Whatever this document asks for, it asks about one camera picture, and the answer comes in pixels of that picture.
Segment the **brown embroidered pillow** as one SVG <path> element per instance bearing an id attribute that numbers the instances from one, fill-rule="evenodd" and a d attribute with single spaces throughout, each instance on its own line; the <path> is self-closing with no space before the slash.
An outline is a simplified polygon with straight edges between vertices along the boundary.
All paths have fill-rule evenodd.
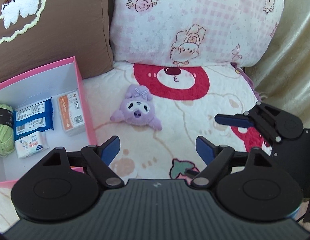
<path id="1" fill-rule="evenodd" d="M 0 83 L 75 57 L 83 78 L 113 67 L 112 0 L 0 0 Z"/>

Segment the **pink storage box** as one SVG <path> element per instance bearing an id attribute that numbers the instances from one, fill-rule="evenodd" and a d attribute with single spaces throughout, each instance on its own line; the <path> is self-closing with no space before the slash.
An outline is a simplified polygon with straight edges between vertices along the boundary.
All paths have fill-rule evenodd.
<path id="1" fill-rule="evenodd" d="M 12 107 L 13 152 L 0 157 L 0 187 L 11 188 L 50 150 L 68 151 L 97 139 L 76 59 L 47 64 L 0 83 L 0 103 Z"/>

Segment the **green yarn ball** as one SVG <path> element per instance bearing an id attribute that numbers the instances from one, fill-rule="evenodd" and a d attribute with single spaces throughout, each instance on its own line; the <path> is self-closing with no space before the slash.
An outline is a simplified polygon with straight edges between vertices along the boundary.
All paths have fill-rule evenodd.
<path id="1" fill-rule="evenodd" d="M 0 103 L 0 157 L 5 158 L 15 150 L 13 109 Z"/>

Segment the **blue wet wipes pack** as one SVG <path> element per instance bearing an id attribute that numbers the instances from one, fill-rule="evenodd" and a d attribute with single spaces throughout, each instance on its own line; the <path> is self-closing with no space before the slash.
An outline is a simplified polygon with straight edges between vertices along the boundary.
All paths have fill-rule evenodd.
<path id="1" fill-rule="evenodd" d="M 52 98 L 14 111 L 13 133 L 18 140 L 34 132 L 54 129 Z"/>

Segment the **purple plush toy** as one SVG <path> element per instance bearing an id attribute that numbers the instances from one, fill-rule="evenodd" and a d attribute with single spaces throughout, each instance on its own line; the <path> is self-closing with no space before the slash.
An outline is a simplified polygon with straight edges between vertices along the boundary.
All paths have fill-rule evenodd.
<path id="1" fill-rule="evenodd" d="M 155 131 L 163 129 L 161 121 L 156 117 L 153 95 L 146 86 L 141 85 L 129 85 L 124 100 L 110 120 L 135 126 L 149 126 Z"/>

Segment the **white tissue pack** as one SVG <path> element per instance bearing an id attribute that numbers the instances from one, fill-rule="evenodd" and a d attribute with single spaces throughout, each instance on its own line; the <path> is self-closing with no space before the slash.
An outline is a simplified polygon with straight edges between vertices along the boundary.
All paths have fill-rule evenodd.
<path id="1" fill-rule="evenodd" d="M 34 132 L 15 141 L 17 157 L 27 158 L 49 148 L 45 132 Z"/>

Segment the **beige curtain fabric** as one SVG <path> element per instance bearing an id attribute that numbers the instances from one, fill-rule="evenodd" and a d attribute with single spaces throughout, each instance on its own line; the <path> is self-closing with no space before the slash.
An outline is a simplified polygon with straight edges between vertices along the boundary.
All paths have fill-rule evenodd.
<path id="1" fill-rule="evenodd" d="M 310 128 L 310 0 L 285 0 L 269 48 L 246 73 L 265 103 L 295 114 Z"/>

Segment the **clear cotton swab box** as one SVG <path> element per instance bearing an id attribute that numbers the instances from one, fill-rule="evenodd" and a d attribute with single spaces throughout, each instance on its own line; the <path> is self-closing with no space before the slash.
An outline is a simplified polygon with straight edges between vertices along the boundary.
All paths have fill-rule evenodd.
<path id="1" fill-rule="evenodd" d="M 84 114 L 78 91 L 59 96 L 58 111 L 62 128 L 68 136 L 74 136 L 85 131 Z"/>

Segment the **white pink rabbit pillow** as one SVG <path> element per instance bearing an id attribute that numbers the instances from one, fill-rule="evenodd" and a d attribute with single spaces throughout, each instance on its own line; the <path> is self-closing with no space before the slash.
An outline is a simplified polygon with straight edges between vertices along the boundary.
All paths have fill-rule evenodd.
<path id="1" fill-rule="evenodd" d="M 255 65 L 279 24 L 284 0 L 114 0 L 116 61 L 167 67 Z"/>

